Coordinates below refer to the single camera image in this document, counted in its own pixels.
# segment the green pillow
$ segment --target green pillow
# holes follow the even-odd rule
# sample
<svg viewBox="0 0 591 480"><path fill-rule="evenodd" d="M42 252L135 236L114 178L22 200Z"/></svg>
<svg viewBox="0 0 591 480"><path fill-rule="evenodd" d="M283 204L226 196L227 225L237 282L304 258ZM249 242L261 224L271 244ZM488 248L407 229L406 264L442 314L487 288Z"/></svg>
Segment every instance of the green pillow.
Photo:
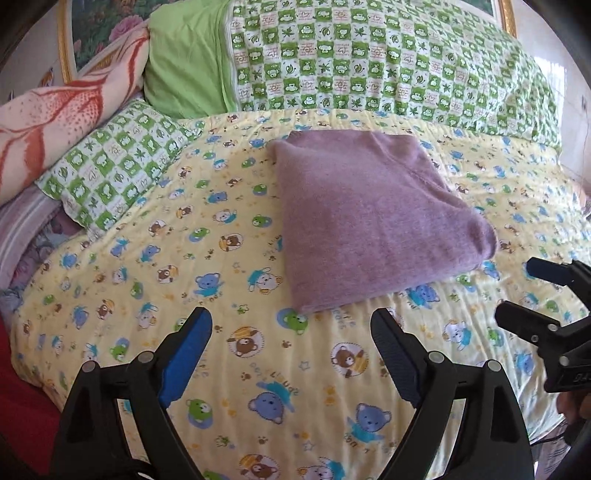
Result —
<svg viewBox="0 0 591 480"><path fill-rule="evenodd" d="M200 132L133 100L84 137L35 183L61 200L89 238L102 236Z"/></svg>
<svg viewBox="0 0 591 480"><path fill-rule="evenodd" d="M144 95L159 112L201 118L238 110L225 40L228 3L187 0L150 16Z"/></svg>

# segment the purple garment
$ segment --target purple garment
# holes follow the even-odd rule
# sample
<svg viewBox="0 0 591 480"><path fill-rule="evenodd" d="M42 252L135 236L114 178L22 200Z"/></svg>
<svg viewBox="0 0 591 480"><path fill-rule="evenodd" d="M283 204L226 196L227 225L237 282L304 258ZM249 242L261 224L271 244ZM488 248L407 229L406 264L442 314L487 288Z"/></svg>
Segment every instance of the purple garment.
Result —
<svg viewBox="0 0 591 480"><path fill-rule="evenodd" d="M443 280L496 250L414 137L292 132L275 140L293 307L316 312Z"/></svg>

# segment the striped fabric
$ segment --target striped fabric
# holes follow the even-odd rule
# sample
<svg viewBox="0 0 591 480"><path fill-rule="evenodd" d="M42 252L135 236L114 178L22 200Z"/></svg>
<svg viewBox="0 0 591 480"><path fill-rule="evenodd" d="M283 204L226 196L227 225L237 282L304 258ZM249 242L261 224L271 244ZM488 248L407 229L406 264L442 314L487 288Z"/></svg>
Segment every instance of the striped fabric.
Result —
<svg viewBox="0 0 591 480"><path fill-rule="evenodd" d="M60 207L61 202L31 185L0 208L0 290L9 287L28 244Z"/></svg>

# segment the silver screw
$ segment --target silver screw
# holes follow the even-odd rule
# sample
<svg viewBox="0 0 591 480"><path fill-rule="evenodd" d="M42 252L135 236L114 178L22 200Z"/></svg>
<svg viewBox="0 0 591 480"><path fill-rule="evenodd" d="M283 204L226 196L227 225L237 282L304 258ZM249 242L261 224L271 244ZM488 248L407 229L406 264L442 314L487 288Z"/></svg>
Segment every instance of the silver screw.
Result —
<svg viewBox="0 0 591 480"><path fill-rule="evenodd" d="M445 357L441 352L429 352L429 360L434 364L442 364Z"/></svg>
<svg viewBox="0 0 591 480"><path fill-rule="evenodd" d="M501 371L501 364L499 362L497 362L496 360L489 360L488 363L488 368L490 368L493 372L500 372Z"/></svg>
<svg viewBox="0 0 591 480"><path fill-rule="evenodd" d="M95 366L96 366L96 362L93 362L92 360L88 360L87 362L84 362L82 364L82 371L84 373L92 372L95 369Z"/></svg>
<svg viewBox="0 0 591 480"><path fill-rule="evenodd" d="M139 363L141 363L141 364L148 364L152 361L153 358L154 358L154 352L150 352L149 350L146 350L145 352L141 352L138 355L138 360L139 360Z"/></svg>

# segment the black cable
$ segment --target black cable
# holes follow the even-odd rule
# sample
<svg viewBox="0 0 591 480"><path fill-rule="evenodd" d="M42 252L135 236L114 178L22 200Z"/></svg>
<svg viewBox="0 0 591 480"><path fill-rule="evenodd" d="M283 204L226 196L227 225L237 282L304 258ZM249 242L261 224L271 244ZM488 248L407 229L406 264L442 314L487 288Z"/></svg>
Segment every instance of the black cable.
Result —
<svg viewBox="0 0 591 480"><path fill-rule="evenodd" d="M560 435L557 435L556 437L550 437L549 439L538 440L537 442L532 443L530 446L535 447L536 445L540 445L542 443L555 442L556 440L560 440L562 437L564 437L564 432L562 432Z"/></svg>

